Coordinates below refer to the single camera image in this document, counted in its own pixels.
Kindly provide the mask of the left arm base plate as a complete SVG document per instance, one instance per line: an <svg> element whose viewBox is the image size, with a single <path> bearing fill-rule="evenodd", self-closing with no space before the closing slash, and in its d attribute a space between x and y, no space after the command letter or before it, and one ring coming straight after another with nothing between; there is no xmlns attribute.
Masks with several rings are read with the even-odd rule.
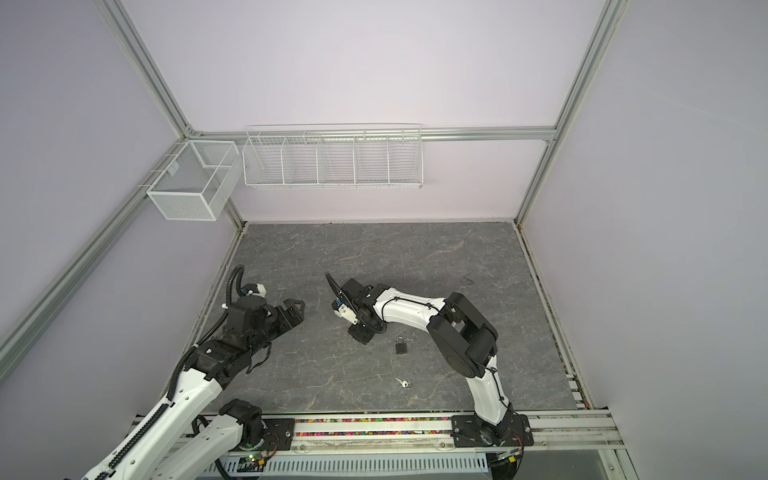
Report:
<svg viewBox="0 0 768 480"><path fill-rule="evenodd" d="M275 417L262 420L261 437L258 441L247 435L240 440L232 453L266 451L288 451L291 449L296 422L294 418Z"/></svg>

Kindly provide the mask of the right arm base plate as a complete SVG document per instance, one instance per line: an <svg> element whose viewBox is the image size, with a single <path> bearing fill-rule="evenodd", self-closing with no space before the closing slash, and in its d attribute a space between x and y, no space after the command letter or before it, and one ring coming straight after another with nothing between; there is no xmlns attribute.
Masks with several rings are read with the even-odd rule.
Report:
<svg viewBox="0 0 768 480"><path fill-rule="evenodd" d="M529 447L535 443L528 417L516 412L508 412L496 425L476 414L454 415L451 434L459 448Z"/></svg>

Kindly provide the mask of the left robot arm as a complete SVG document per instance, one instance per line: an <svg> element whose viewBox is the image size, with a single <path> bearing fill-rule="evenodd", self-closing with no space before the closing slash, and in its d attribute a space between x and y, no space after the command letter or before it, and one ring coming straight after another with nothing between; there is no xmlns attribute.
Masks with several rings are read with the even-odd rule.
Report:
<svg viewBox="0 0 768 480"><path fill-rule="evenodd" d="M225 404L183 446L179 438L242 371L255 368L253 355L304 320L305 303L287 299L272 306L257 295L229 304L224 320L234 329L193 345L174 369L162 399L87 479L195 479L228 452L243 448L274 454L292 430L270 430L259 407L235 399Z"/></svg>

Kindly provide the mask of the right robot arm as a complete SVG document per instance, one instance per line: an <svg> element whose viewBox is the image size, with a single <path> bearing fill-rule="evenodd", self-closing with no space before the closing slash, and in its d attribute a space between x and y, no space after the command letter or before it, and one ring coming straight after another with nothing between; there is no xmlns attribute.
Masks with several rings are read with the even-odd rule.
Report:
<svg viewBox="0 0 768 480"><path fill-rule="evenodd" d="M430 335L447 364L463 376L474 412L451 417L457 447L518 447L534 444L528 418L516 412L498 374L498 331L463 294L428 298L384 284L364 285L355 279L339 284L327 273L336 299L334 313L351 326L348 333L366 345L401 324Z"/></svg>

